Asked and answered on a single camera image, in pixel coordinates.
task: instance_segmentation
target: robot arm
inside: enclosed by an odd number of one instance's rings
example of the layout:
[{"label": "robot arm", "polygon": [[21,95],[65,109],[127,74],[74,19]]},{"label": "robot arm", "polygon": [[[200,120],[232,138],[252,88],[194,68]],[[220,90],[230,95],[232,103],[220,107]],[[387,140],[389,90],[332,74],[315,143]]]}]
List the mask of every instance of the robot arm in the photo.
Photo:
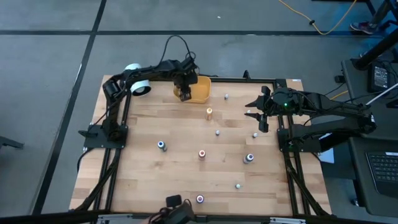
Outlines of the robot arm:
[{"label": "robot arm", "polygon": [[[345,117],[342,120],[322,124],[304,126],[293,124],[288,129],[278,130],[279,144],[283,151],[321,152],[333,145],[345,141],[348,137],[371,133],[376,124],[368,106],[342,103],[329,100],[325,95],[291,88],[278,88],[271,94],[268,87],[262,87],[263,96],[246,105],[256,107],[263,114],[246,113],[246,116],[256,118],[259,130],[268,132],[268,116],[337,115]],[[320,136],[329,134],[319,140]]]},{"label": "robot arm", "polygon": [[[171,79],[174,85],[180,90],[180,100],[191,99],[190,85],[198,82],[195,69],[198,68],[194,59],[187,57],[183,62],[178,60],[166,60],[157,66],[139,68],[135,70],[125,70],[123,73],[112,76],[103,84],[103,91],[106,97],[107,118],[104,119],[101,129],[104,131],[106,139],[111,142],[118,141],[126,134],[118,124],[118,113],[121,100],[131,94],[130,88],[135,82],[150,80],[153,78]],[[96,133],[79,131],[86,138],[95,138]]]}]

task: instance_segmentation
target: yellow bowl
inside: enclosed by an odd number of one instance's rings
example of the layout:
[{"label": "yellow bowl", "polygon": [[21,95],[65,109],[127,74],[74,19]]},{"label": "yellow bowl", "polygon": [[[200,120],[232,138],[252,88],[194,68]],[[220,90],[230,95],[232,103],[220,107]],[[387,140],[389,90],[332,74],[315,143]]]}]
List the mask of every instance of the yellow bowl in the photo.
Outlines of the yellow bowl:
[{"label": "yellow bowl", "polygon": [[[211,92],[211,80],[209,77],[198,76],[198,83],[193,84],[191,87],[191,100],[187,100],[188,103],[206,103],[210,97]],[[174,87],[174,95],[180,99],[180,90]]]}]

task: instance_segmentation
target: person's foot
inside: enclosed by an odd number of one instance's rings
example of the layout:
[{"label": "person's foot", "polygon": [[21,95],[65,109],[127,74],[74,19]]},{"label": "person's foot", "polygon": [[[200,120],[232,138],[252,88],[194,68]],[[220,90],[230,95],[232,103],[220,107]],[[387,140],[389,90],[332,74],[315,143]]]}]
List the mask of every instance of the person's foot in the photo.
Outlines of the person's foot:
[{"label": "person's foot", "polygon": [[356,31],[362,31],[365,34],[373,34],[377,29],[377,24],[371,24],[369,22],[353,22],[349,25],[351,29]]}]

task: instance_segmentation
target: yellow cable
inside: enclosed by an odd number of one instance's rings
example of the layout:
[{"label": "yellow cable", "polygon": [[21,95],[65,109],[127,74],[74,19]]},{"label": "yellow cable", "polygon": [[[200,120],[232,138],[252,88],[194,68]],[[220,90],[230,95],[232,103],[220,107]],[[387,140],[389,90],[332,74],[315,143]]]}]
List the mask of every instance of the yellow cable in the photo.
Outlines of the yellow cable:
[{"label": "yellow cable", "polygon": [[348,93],[348,90],[346,90],[346,91],[344,91],[344,92],[342,92],[342,93],[337,94],[336,96],[330,98],[329,100],[334,100],[334,99],[336,99],[337,97],[339,97],[339,96],[341,96],[341,95],[344,95],[344,94],[346,94],[346,93]]},{"label": "yellow cable", "polygon": [[[305,17],[305,18],[307,18],[310,22],[312,21],[312,19],[310,19],[308,16],[302,14],[301,12],[298,12],[298,11],[294,10],[292,7],[290,7],[288,4],[284,3],[282,0],[278,0],[278,1],[279,1],[280,3],[282,3],[282,4],[284,4],[286,7],[288,7],[291,11],[294,11],[295,13],[297,13],[297,14],[299,14],[299,15]],[[353,6],[355,5],[356,1],[357,1],[357,0],[354,0],[354,2],[352,3],[352,5],[348,8],[346,14],[344,14],[343,17],[340,19],[340,21],[338,21],[338,23],[337,23],[333,28],[331,28],[331,30],[329,30],[328,32],[326,32],[326,33],[320,32],[319,29],[318,29],[318,27],[317,27],[317,25],[315,25],[315,23],[313,23],[312,26],[314,26],[314,28],[315,28],[315,29],[318,31],[318,33],[321,34],[321,35],[328,35],[328,34],[330,34],[332,31],[334,31],[334,30],[341,24],[341,22],[343,22],[344,18],[347,16],[347,14],[348,14],[348,13],[350,12],[350,10],[353,8]]]}]

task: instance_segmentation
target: wooden tabletop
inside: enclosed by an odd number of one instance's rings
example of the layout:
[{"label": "wooden tabletop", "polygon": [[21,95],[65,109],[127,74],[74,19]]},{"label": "wooden tabletop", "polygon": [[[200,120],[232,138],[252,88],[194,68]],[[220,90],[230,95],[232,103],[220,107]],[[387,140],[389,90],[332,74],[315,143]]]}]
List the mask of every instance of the wooden tabletop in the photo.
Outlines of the wooden tabletop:
[{"label": "wooden tabletop", "polygon": [[[277,117],[269,118],[269,132],[261,133],[258,122],[244,115],[248,110],[244,105],[254,101],[265,84],[212,83],[205,104],[180,102],[173,95],[172,82],[150,84],[150,93],[131,100],[129,134],[121,153],[112,211],[155,213],[165,206],[166,197],[180,194],[191,200],[196,214],[292,214],[284,159],[277,143]],[[287,85],[302,90],[300,80],[287,80]],[[105,104],[100,90],[93,121],[104,113]],[[207,121],[209,107],[213,119]],[[295,123],[307,119],[294,116]],[[259,136],[254,139],[253,133]],[[166,143],[167,152],[157,147],[158,141]],[[198,159],[200,150],[206,151],[204,161]],[[254,161],[244,164],[249,153],[254,154]],[[330,212],[320,163],[310,153],[300,155],[309,191]],[[104,149],[94,149],[83,158],[70,208],[79,206],[96,185],[103,156]],[[101,208],[108,185],[104,189]],[[205,202],[196,203],[197,195],[203,195]],[[302,212],[297,186],[296,196]]]}]

